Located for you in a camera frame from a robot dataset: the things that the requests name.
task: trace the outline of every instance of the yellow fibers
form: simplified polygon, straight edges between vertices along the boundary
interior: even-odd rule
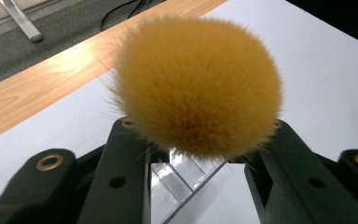
[[[201,159],[230,159],[269,139],[280,86],[263,45],[239,26],[165,18],[129,33],[113,92],[141,136]]]

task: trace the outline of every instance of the pom-pom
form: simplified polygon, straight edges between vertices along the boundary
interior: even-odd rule
[[[282,100],[264,46],[227,21],[142,23],[117,55],[116,78],[136,132],[201,159],[232,159],[268,141]]]

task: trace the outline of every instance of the gray floor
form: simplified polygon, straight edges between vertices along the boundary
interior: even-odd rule
[[[28,17],[44,40],[32,43],[13,21],[0,24],[0,81],[100,33],[103,16],[130,0],[61,0]],[[162,2],[146,0],[142,10]],[[128,18],[139,1],[113,12],[104,29]]]

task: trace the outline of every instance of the white table surface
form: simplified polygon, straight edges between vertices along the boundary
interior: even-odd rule
[[[283,81],[280,119],[316,153],[336,161],[358,148],[358,41],[283,0],[229,0],[205,17],[258,35]],[[0,194],[34,154],[61,147],[82,156],[103,145],[122,117],[104,74],[0,135]],[[259,223],[243,165],[224,167],[172,223]]]

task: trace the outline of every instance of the fluffy yellow ball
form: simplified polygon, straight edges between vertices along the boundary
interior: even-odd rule
[[[141,136],[201,159],[232,159],[273,133],[280,78],[246,30],[165,18],[142,23],[123,46],[114,94]]]

